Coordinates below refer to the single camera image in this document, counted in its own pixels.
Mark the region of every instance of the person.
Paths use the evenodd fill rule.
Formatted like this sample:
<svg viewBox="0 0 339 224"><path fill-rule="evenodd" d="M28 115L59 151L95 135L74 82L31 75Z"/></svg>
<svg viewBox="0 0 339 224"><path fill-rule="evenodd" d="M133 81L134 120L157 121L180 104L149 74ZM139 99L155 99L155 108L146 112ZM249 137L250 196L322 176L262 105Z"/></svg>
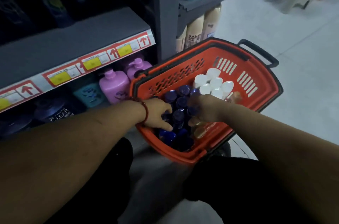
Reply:
<svg viewBox="0 0 339 224"><path fill-rule="evenodd" d="M129 128L172 111L160 99L135 101L59 120L0 143L0 223L116 222L128 203L133 151ZM224 122L255 153L212 156L183 184L189 200L209 203L224 223L339 222L339 146L210 95L190 121Z"/></svg>

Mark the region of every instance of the pink pump bottle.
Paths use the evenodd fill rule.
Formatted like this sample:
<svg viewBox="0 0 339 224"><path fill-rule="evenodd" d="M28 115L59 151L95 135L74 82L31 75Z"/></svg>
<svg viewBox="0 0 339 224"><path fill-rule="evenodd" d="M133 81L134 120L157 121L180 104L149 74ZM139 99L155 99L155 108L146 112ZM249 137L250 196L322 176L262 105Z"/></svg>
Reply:
<svg viewBox="0 0 339 224"><path fill-rule="evenodd" d="M105 77L100 79L99 85L111 104L116 104L128 97L130 81L122 71L105 72Z"/></svg>
<svg viewBox="0 0 339 224"><path fill-rule="evenodd" d="M134 73L136 73L138 70L146 70L150 67L152 67L152 65L149 62L143 61L141 58L136 58L133 62L129 64L129 67L127 69L127 76L129 80L133 80Z"/></svg>

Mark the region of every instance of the bracelet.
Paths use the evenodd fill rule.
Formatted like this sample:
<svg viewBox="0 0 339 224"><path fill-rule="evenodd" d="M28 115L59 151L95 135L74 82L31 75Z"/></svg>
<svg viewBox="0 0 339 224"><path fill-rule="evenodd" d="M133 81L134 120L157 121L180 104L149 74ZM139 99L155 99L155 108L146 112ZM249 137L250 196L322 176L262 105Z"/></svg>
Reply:
<svg viewBox="0 0 339 224"><path fill-rule="evenodd" d="M126 100L131 100L131 101L134 101L134 102L139 102L139 103L141 103L142 104L142 106L145 108L145 110L146 110L146 117L145 117L145 119L142 121L142 122L140 122L140 124L141 125L145 125L145 122L147 121L147 118L148 118L148 108L147 108L147 105L146 105L146 103L144 102L144 101L142 101L140 98L138 98L138 97L128 97L128 98L126 98Z"/></svg>

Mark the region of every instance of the shopping basket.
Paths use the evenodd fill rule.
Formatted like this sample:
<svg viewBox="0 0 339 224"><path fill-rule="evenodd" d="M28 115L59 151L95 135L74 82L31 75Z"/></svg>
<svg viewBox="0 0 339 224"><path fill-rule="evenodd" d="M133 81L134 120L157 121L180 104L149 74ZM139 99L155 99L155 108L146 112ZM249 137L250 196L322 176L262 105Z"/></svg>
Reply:
<svg viewBox="0 0 339 224"><path fill-rule="evenodd" d="M240 47L246 45L266 58L270 64L264 64L259 58ZM209 38L193 47L157 64L139 74L132 81L130 96L149 99L162 96L182 85L192 85L195 76L206 74L209 68L221 70L223 81L233 81L233 92L239 91L241 104L262 111L282 94L283 88L270 68L276 67L278 60L248 40L238 45L222 39ZM195 140L190 152L179 152L165 145L154 134L154 130L137 125L145 140L165 157L180 163L195 164L202 157L231 139L234 131L224 123L217 123L203 138Z"/></svg>

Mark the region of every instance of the yellow price tag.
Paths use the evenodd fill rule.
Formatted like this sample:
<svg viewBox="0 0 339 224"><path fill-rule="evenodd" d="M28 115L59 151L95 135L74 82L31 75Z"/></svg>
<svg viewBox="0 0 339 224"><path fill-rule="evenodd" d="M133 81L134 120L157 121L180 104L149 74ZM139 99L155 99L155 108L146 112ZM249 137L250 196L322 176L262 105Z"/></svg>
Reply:
<svg viewBox="0 0 339 224"><path fill-rule="evenodd" d="M118 49L120 57L128 55L132 52L133 52L132 47L129 44Z"/></svg>
<svg viewBox="0 0 339 224"><path fill-rule="evenodd" d="M59 73L59 74L49 78L49 80L56 86L61 84L61 83L66 82L70 79L71 79L71 77L67 72L62 72L62 73Z"/></svg>
<svg viewBox="0 0 339 224"><path fill-rule="evenodd" d="M98 67L101 65L101 62L98 57L93 58L91 60L88 60L86 62L83 62L84 66L86 67L87 70L93 69L95 67Z"/></svg>
<svg viewBox="0 0 339 224"><path fill-rule="evenodd" d="M5 109L9 107L11 103L9 102L8 99L6 98L0 98L0 110Z"/></svg>

